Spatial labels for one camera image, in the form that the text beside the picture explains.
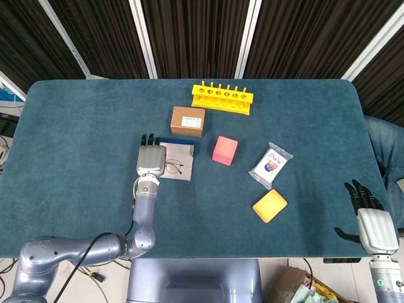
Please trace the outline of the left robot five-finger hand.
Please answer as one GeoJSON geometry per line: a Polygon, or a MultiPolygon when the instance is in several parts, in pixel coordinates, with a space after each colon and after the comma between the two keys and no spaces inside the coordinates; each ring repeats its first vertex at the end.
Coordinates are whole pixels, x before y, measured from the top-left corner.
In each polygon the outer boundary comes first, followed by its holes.
{"type": "Polygon", "coordinates": [[[160,144],[160,137],[143,134],[138,152],[136,171],[139,176],[152,174],[160,177],[165,171],[167,148],[160,144]]]}

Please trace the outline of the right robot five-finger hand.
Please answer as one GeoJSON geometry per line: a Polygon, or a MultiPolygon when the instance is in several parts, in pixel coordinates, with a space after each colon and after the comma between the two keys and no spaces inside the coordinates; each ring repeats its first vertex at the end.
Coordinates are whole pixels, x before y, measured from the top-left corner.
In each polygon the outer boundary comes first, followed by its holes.
{"type": "Polygon", "coordinates": [[[370,255],[393,255],[399,249],[398,232],[390,212],[361,183],[352,180],[344,183],[355,213],[359,233],[347,234],[335,227],[336,234],[350,242],[358,243],[370,255]]]}

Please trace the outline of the black wire-frame eyeglasses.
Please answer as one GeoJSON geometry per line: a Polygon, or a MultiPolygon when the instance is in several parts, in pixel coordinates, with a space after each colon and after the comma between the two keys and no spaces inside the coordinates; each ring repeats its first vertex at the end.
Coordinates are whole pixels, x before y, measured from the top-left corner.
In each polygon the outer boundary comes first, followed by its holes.
{"type": "Polygon", "coordinates": [[[180,161],[176,160],[176,159],[168,159],[165,161],[165,170],[167,171],[167,173],[170,174],[179,174],[181,175],[181,167],[183,167],[184,165],[180,163],[180,161]]]}

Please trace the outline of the blue patterned glasses case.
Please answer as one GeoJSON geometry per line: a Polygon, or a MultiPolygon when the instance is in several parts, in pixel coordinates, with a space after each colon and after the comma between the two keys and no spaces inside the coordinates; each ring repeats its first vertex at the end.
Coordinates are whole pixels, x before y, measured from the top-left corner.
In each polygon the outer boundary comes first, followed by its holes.
{"type": "Polygon", "coordinates": [[[165,170],[161,178],[190,181],[193,169],[195,142],[192,140],[162,138],[160,144],[167,148],[166,160],[176,159],[184,165],[181,167],[181,175],[170,174],[165,170]]]}

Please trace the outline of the brown cardboard box white label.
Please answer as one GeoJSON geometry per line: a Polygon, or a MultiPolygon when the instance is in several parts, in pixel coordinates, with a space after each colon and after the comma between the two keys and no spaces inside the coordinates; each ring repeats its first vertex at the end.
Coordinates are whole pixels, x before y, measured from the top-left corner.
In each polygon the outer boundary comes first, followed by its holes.
{"type": "Polygon", "coordinates": [[[204,125],[204,109],[174,106],[170,122],[170,130],[173,134],[202,137],[204,125]]]}

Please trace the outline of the blue velvet table cloth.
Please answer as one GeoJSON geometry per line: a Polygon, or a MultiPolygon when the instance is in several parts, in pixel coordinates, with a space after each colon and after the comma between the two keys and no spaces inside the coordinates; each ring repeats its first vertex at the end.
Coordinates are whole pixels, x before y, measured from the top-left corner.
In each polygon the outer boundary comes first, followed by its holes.
{"type": "MultiPolygon", "coordinates": [[[[131,224],[143,134],[171,137],[192,79],[52,80],[33,84],[0,176],[0,258],[38,235],[92,239],[131,224]]],[[[355,87],[345,80],[232,80],[254,94],[249,116],[209,110],[190,181],[163,179],[150,258],[363,256],[335,227],[358,231],[344,183],[369,188],[390,212],[355,87]],[[231,166],[212,160],[238,141],[231,166]],[[252,170],[272,142],[294,157],[272,189],[287,206],[269,223],[252,170]]]]}

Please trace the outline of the pink foam cube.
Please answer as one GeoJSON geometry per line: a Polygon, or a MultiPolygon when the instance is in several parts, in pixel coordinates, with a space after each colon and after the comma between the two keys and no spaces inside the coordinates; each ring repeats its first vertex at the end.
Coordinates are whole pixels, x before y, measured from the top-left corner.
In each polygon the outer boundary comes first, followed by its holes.
{"type": "Polygon", "coordinates": [[[212,160],[227,166],[231,166],[237,146],[238,141],[224,136],[219,136],[213,151],[212,160]]]}

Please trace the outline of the blue jeans leg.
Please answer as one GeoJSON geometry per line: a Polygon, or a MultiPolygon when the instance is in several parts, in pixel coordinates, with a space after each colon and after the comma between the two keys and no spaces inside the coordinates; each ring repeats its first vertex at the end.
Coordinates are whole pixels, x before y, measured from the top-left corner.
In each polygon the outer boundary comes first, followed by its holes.
{"type": "Polygon", "coordinates": [[[404,229],[404,128],[365,116],[394,223],[404,229]]]}

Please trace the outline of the yellow test tube rack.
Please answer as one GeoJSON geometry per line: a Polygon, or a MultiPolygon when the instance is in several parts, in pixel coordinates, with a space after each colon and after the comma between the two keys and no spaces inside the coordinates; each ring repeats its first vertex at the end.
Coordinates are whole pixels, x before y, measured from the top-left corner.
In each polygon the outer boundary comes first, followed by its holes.
{"type": "Polygon", "coordinates": [[[193,96],[192,107],[219,110],[246,116],[250,115],[251,105],[254,100],[254,94],[248,92],[246,87],[239,90],[238,86],[232,88],[230,84],[222,86],[219,83],[215,86],[213,81],[206,85],[205,80],[194,84],[191,94],[193,96]]]}

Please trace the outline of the open cardboard box on floor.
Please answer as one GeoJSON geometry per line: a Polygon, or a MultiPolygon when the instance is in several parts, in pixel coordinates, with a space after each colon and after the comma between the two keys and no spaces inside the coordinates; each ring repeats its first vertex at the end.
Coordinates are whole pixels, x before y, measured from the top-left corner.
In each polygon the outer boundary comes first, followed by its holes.
{"type": "Polygon", "coordinates": [[[308,272],[286,267],[267,296],[268,303],[350,303],[308,272]]]}

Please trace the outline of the yellow sponge green backing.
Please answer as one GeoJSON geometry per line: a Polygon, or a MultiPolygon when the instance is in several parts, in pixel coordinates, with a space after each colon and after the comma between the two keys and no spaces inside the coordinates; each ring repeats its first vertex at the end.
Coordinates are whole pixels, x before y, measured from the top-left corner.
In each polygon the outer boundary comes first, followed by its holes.
{"type": "Polygon", "coordinates": [[[286,206],[286,199],[275,189],[271,189],[265,196],[256,202],[252,208],[264,223],[269,223],[286,206]]]}

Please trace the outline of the white plastic snack packet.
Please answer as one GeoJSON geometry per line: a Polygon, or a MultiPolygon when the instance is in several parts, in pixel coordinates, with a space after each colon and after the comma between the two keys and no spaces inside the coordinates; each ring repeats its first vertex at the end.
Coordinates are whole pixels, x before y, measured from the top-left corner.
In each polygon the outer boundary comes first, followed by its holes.
{"type": "Polygon", "coordinates": [[[275,177],[294,156],[272,142],[268,145],[269,148],[258,164],[249,171],[249,175],[270,191],[275,177]]]}

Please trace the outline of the blue-grey robot torso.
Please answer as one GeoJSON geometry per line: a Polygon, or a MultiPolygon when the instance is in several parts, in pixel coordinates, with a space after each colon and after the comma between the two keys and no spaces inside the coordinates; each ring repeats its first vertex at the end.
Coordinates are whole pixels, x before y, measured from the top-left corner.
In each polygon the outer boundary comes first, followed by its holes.
{"type": "Polygon", "coordinates": [[[131,262],[126,303],[263,303],[257,259],[131,262]]]}

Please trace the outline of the dark brown pleated curtain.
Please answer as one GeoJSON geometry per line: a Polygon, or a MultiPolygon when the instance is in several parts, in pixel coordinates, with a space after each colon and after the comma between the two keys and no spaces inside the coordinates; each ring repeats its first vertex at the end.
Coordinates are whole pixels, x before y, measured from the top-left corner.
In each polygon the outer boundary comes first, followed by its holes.
{"type": "MultiPolygon", "coordinates": [[[[341,78],[403,0],[263,0],[243,78],[341,78]]],[[[147,78],[128,0],[49,0],[103,78],[147,78]]],[[[233,78],[249,0],[141,0],[159,78],[233,78]]],[[[37,0],[0,0],[0,71],[25,93],[83,79],[37,0]]],[[[404,26],[352,84],[365,114],[404,127],[404,26]]]]}

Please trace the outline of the blue printed box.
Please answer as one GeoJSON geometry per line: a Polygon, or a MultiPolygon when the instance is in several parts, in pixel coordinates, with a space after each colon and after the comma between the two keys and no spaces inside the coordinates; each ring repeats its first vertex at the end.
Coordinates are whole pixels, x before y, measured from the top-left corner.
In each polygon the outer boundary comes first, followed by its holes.
{"type": "Polygon", "coordinates": [[[8,88],[0,88],[0,101],[5,101],[5,102],[23,102],[23,100],[15,95],[11,90],[8,88]]]}

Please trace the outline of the aluminium frame post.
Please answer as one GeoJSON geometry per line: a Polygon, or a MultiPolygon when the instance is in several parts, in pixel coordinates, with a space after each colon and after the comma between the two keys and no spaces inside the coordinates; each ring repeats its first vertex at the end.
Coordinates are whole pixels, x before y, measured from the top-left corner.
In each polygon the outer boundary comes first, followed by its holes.
{"type": "Polygon", "coordinates": [[[404,26],[404,0],[341,77],[353,82],[404,26]]]}
{"type": "Polygon", "coordinates": [[[0,82],[7,86],[16,96],[22,99],[22,101],[26,100],[26,93],[2,71],[0,71],[0,82]]]}
{"type": "Polygon", "coordinates": [[[246,21],[244,24],[244,30],[235,69],[235,79],[243,79],[262,1],[263,0],[249,0],[246,21]]]}
{"type": "Polygon", "coordinates": [[[67,48],[69,49],[70,53],[78,63],[78,66],[80,67],[81,71],[83,72],[84,76],[86,79],[89,79],[91,77],[91,72],[84,62],[81,54],[79,53],[78,49],[74,45],[73,41],[71,40],[69,34],[67,33],[66,29],[64,28],[63,24],[61,23],[59,17],[56,15],[56,12],[54,11],[53,7],[51,6],[49,0],[37,0],[46,13],[47,17],[50,19],[51,23],[57,30],[58,34],[61,36],[63,39],[64,43],[66,44],[67,48]]]}
{"type": "Polygon", "coordinates": [[[141,0],[128,0],[133,15],[134,24],[140,41],[141,50],[145,60],[146,70],[150,79],[158,78],[157,69],[153,57],[146,20],[141,0]]]}

